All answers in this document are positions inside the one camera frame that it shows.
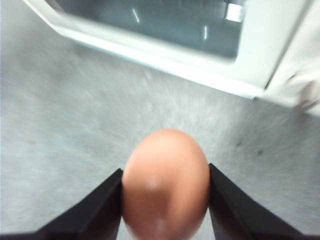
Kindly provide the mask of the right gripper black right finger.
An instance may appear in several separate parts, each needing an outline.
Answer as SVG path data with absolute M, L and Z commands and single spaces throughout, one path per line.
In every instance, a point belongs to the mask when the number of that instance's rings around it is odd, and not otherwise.
M 298 231 L 254 201 L 216 166 L 209 164 L 209 212 L 216 240 L 318 240 Z

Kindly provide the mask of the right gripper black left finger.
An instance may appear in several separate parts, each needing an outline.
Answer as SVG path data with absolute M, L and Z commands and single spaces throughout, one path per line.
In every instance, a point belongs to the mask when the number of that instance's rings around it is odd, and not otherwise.
M 117 169 L 85 198 L 33 232 L 2 234 L 2 240 L 115 240 L 122 217 L 123 170 Z

